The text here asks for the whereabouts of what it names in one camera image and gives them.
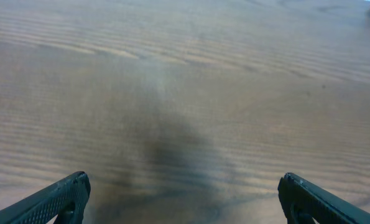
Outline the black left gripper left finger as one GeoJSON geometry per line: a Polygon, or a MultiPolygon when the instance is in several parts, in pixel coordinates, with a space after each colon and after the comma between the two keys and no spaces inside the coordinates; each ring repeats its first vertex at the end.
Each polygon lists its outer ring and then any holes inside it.
{"type": "Polygon", "coordinates": [[[27,198],[0,210],[0,223],[81,224],[91,192],[90,180],[83,171],[49,185],[27,198]]]}

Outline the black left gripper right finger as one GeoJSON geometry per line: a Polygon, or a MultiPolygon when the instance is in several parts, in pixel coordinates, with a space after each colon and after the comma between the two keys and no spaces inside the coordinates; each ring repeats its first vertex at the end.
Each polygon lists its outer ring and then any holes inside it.
{"type": "Polygon", "coordinates": [[[370,223],[370,213],[294,173],[280,179],[278,192],[288,224],[370,223]]]}

